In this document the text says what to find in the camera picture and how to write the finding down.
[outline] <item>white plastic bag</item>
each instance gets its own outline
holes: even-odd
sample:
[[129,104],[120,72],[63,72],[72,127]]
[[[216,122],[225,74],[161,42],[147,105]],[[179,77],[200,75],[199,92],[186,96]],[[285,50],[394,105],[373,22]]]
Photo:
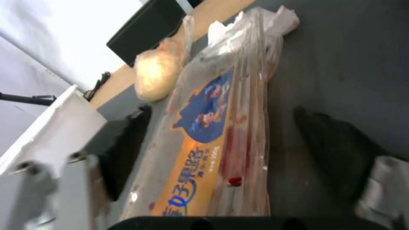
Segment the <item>white plastic bag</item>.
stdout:
[[185,46],[173,38],[166,38],[155,50],[147,50],[136,56],[135,91],[143,101],[157,101],[167,96],[175,87],[183,66],[190,60],[193,42],[194,18],[183,19],[186,34]]

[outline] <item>black cable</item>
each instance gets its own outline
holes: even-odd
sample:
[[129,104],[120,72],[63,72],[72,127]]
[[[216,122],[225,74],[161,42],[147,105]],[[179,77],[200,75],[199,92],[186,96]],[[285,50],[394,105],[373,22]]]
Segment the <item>black cable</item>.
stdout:
[[97,83],[95,84],[95,87],[92,90],[88,90],[84,93],[83,97],[87,100],[87,101],[91,101],[92,98],[94,97],[95,93],[99,90],[99,88],[105,84],[108,79],[111,77],[111,73],[110,72],[105,72],[102,74],[102,78],[101,80],[98,80]]

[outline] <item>black speaker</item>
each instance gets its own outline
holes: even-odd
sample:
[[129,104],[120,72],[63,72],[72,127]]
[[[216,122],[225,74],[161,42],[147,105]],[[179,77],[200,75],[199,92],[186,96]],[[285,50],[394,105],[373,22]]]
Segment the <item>black speaker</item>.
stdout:
[[174,35],[185,12],[176,0],[150,0],[108,41],[107,46],[129,66],[136,55]]

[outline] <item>white wall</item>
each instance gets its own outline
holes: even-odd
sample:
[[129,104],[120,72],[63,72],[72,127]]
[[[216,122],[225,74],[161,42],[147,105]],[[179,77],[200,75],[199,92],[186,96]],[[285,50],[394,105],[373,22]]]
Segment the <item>white wall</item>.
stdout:
[[138,0],[0,0],[0,35],[82,91],[123,65],[106,43]]
[[[59,96],[68,87],[68,83],[0,37],[0,92]],[[0,156],[46,108],[0,100]]]

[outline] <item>white panel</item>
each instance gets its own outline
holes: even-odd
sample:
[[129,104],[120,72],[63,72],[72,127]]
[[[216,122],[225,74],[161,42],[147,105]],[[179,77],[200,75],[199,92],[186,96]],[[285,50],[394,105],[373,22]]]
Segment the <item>white panel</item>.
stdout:
[[0,0],[0,34],[82,91],[124,62],[108,40],[137,0]]

